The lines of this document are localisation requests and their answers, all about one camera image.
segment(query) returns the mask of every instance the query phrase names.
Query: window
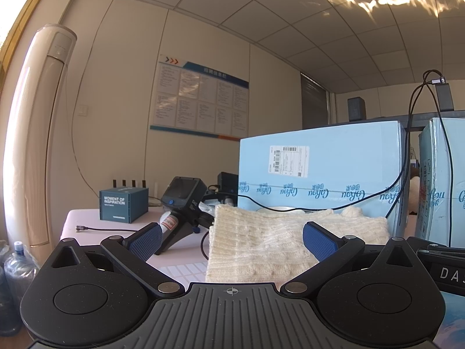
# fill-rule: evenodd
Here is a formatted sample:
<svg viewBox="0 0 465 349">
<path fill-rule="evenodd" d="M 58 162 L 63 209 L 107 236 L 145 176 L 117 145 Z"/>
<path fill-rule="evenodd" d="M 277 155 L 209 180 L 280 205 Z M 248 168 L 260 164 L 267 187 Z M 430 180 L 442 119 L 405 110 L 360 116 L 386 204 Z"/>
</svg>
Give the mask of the window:
<svg viewBox="0 0 465 349">
<path fill-rule="evenodd" d="M 0 0 L 0 49 L 27 0 Z"/>
<path fill-rule="evenodd" d="M 301 73 L 302 128 L 326 126 L 328 120 L 328 92 Z"/>
</svg>

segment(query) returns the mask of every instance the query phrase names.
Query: cable knit fabric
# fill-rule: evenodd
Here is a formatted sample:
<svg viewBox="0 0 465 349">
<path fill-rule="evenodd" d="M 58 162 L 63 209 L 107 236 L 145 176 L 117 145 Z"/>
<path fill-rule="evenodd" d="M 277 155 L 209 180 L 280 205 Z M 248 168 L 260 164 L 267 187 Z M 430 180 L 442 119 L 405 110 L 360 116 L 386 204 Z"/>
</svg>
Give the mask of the cable knit fabric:
<svg viewBox="0 0 465 349">
<path fill-rule="evenodd" d="M 274 282 L 277 289 L 318 263 L 304 246 L 302 230 L 312 220 L 338 237 L 356 235 L 367 244 L 386 244 L 385 218 L 367 218 L 348 207 L 303 213 L 262 213 L 218 205 L 210 228 L 205 280 L 213 283 Z"/>
</svg>

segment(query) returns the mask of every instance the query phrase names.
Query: ceiling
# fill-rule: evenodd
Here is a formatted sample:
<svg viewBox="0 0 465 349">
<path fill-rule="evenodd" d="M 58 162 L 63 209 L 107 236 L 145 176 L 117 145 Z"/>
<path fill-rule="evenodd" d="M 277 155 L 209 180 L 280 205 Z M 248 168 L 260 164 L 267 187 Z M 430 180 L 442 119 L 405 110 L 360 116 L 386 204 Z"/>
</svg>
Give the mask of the ceiling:
<svg viewBox="0 0 465 349">
<path fill-rule="evenodd" d="M 465 79 L 465 0 L 144 0 L 233 33 L 331 92 Z"/>
</svg>

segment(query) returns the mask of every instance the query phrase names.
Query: blue gripper pad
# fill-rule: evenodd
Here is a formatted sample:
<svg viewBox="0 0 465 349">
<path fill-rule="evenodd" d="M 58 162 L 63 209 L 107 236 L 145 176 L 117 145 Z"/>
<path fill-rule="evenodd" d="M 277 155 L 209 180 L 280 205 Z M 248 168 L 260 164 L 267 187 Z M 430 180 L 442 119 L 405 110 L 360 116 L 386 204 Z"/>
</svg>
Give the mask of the blue gripper pad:
<svg viewBox="0 0 465 349">
<path fill-rule="evenodd" d="M 151 223 L 126 238 L 126 248 L 142 261 L 147 261 L 161 247 L 162 238 L 160 225 Z"/>
<path fill-rule="evenodd" d="M 304 226 L 302 238 L 305 248 L 307 248 L 318 261 L 323 261 L 338 250 L 338 244 L 335 241 L 308 223 Z"/>
</svg>

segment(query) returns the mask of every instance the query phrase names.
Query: light switch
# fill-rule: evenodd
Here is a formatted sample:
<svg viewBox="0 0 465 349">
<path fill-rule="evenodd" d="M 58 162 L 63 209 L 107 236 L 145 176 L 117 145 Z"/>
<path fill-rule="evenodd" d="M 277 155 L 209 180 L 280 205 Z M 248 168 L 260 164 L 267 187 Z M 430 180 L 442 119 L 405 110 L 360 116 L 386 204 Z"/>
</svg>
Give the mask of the light switch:
<svg viewBox="0 0 465 349">
<path fill-rule="evenodd" d="M 79 105 L 77 108 L 78 115 L 82 117 L 87 117 L 87 111 L 89 110 L 89 106 L 87 105 Z"/>
</svg>

